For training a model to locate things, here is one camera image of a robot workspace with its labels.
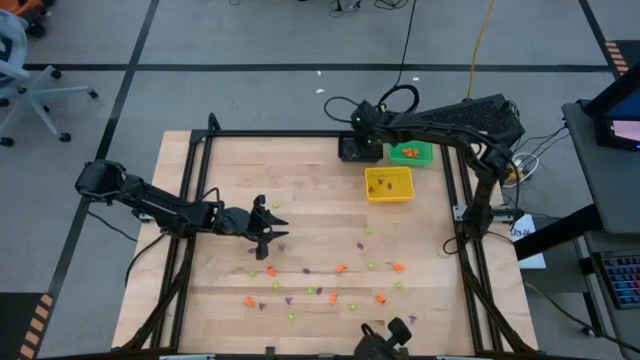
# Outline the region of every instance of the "gray table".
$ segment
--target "gray table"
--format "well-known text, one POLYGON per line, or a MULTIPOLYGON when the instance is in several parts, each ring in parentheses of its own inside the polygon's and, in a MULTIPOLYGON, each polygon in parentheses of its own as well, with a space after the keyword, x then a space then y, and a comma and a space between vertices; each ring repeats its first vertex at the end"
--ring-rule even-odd
POLYGON ((564 120, 582 165, 593 204, 526 236, 515 244, 518 259, 539 254, 587 231, 640 234, 640 154, 598 146, 593 119, 583 104, 565 104, 564 120))
POLYGON ((604 229, 640 234, 640 153, 598 146, 581 104, 565 104, 562 112, 604 229))

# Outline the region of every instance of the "black floor stripe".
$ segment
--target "black floor stripe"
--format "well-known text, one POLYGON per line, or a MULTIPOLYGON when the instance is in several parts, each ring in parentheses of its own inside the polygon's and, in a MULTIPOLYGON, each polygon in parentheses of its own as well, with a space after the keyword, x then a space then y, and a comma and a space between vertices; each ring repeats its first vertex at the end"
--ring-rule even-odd
MULTIPOLYGON (((167 71, 167 72, 249 72, 249 71, 399 71, 400 64, 57 64, 65 71, 167 71)), ((43 70, 46 64, 29 64, 27 70, 43 70)), ((466 64, 406 64, 406 71, 468 72, 466 64)), ((476 72, 610 72, 608 65, 476 65, 476 72)))
POLYGON ((607 60, 607 65, 610 68, 611 73, 617 77, 617 71, 615 64, 613 63, 613 59, 609 56, 609 50, 607 50, 606 39, 604 38, 604 34, 602 33, 602 29, 600 29, 600 25, 598 25, 598 20, 596 20, 596 16, 593 14, 593 10, 591 9, 591 5, 587 0, 578 0, 580 3, 580 7, 584 12, 584 16, 587 18, 587 22, 589 23, 589 27, 591 28, 591 32, 593 36, 596 38, 596 42, 598 43, 598 47, 600 47, 600 51, 602 52, 602 56, 607 60))
MULTIPOLYGON (((129 93, 131 82, 133 81, 135 65, 140 60, 140 55, 142 55, 142 48, 144 47, 144 43, 147 40, 147 36, 149 35, 149 29, 151 28, 153 17, 155 16, 156 10, 158 9, 159 1, 160 0, 152 0, 149 4, 147 15, 145 16, 142 28, 140 29, 138 40, 136 41, 135 48, 133 50, 133 53, 131 54, 131 59, 129 60, 129 64, 127 65, 124 79, 122 80, 122 84, 120 85, 120 89, 118 90, 118 95, 116 96, 113 109, 111 110, 111 115, 109 116, 109 120, 102 136, 102 140, 100 141, 100 145, 98 146, 98 151, 95 157, 96 159, 104 159, 107 155, 107 152, 109 151, 109 145, 111 144, 111 140, 113 139, 113 134, 116 130, 118 120, 120 119, 120 113, 122 112, 124 102, 127 98, 127 94, 129 93)), ((73 254, 76 250, 76 245, 78 244, 78 239, 80 238, 80 234, 82 232, 82 227, 84 226, 84 221, 87 217, 85 205, 86 201, 84 199, 80 201, 80 204, 78 204, 78 208, 73 217, 73 221, 71 222, 71 228, 69 230, 69 233, 67 234, 67 239, 64 243, 64 247, 62 248, 62 254, 60 255, 60 259, 58 260, 58 264, 56 265, 51 283, 49 284, 49 294, 51 294, 54 299, 58 299, 60 292, 62 291, 64 280, 67 276, 73 254)))

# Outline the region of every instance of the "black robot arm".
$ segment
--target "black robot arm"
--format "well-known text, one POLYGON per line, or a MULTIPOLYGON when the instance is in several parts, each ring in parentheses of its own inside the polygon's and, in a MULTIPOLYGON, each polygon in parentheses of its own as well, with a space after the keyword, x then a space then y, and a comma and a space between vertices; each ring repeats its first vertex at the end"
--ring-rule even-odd
MULTIPOLYGON (((493 222, 495 210, 490 206, 491 194, 496 182, 503 182, 509 174, 512 152, 507 144, 484 135, 470 126, 438 123, 428 120, 421 113, 407 114, 383 112, 379 106, 366 101, 358 105, 351 115, 351 126, 359 146, 389 143, 393 146, 411 140, 452 146, 462 151, 469 167, 478 178, 473 202, 466 208, 461 222, 462 233, 468 239, 482 239, 493 222)), ((511 211, 513 219, 522 216, 511 211)))
POLYGON ((96 160, 85 164, 75 184, 76 191, 91 202, 121 202, 132 209, 153 216, 163 233, 185 238, 196 233, 243 236, 256 243, 256 259, 269 255, 268 244, 276 237, 288 234, 273 231, 272 225, 288 225, 265 208, 265 196, 258 195, 251 212, 240 208, 225 208, 218 189, 216 201, 185 201, 127 174, 115 162, 96 160))

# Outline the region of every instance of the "metal bracket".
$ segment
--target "metal bracket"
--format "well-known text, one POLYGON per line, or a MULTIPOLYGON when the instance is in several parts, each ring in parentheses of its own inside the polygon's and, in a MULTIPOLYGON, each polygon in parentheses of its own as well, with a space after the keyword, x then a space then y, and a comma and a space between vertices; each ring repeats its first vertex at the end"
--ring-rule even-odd
MULTIPOLYGON (((462 222, 462 216, 464 215, 464 212, 466 210, 466 205, 456 205, 453 207, 453 217, 456 222, 462 222)), ((491 209, 491 213, 493 214, 493 221, 505 224, 511 224, 513 222, 514 213, 516 211, 516 209, 505 205, 496 206, 495 208, 491 209)))

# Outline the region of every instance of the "green tray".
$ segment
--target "green tray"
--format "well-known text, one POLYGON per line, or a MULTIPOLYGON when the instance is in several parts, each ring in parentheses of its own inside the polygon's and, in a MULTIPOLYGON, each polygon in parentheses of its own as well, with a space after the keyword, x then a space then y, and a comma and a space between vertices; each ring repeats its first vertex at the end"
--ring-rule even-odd
POLYGON ((433 145, 423 141, 409 141, 399 144, 396 147, 389 147, 389 157, 391 163, 396 165, 409 165, 409 166, 425 166, 431 164, 433 161, 433 145), (418 149, 419 155, 417 159, 408 158, 403 153, 404 149, 418 149))

